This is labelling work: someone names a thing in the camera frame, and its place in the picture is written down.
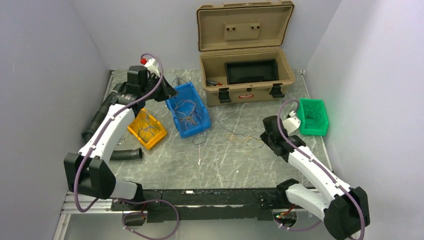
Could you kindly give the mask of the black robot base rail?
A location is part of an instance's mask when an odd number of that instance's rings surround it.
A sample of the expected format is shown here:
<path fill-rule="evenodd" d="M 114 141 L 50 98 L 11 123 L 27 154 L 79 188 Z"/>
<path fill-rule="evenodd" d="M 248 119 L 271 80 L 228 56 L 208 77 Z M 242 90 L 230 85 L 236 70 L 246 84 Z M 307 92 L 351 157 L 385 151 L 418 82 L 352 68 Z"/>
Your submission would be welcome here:
<path fill-rule="evenodd" d="M 271 221 L 293 207 L 275 187 L 215 189 L 145 189 L 147 203 L 113 200 L 112 211 L 143 212 L 148 223 L 180 219 Z"/>

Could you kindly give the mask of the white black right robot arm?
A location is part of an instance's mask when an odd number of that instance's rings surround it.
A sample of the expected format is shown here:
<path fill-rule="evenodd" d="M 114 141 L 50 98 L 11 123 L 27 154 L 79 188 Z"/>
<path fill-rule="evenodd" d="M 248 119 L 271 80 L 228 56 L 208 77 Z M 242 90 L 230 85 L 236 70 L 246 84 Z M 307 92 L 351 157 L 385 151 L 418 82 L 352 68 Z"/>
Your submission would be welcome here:
<path fill-rule="evenodd" d="M 282 208 L 297 205 L 309 211 L 336 240 L 351 238 L 357 232 L 363 239 L 365 228 L 371 223 L 367 193 L 338 178 L 297 135 L 289 136 L 277 115 L 264 118 L 262 123 L 261 140 L 317 189 L 314 192 L 295 179 L 286 180 L 276 187 L 276 203 Z"/>

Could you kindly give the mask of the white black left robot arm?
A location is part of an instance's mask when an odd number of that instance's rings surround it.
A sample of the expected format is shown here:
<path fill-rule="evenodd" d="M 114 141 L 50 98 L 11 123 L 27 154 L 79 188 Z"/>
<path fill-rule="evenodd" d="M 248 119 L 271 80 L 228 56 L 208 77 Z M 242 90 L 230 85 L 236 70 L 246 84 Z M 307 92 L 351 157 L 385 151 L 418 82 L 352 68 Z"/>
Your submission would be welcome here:
<path fill-rule="evenodd" d="M 143 187 L 139 183 L 116 178 L 109 167 L 115 147 L 127 127 L 145 107 L 146 101 L 162 102 L 175 96 L 172 88 L 155 65 L 133 65 L 127 71 L 127 81 L 115 87 L 115 92 L 102 106 L 94 128 L 85 133 L 86 144 L 78 153 L 68 153 L 64 159 L 69 190 L 97 199 L 124 199 L 131 210 L 144 203 Z"/>

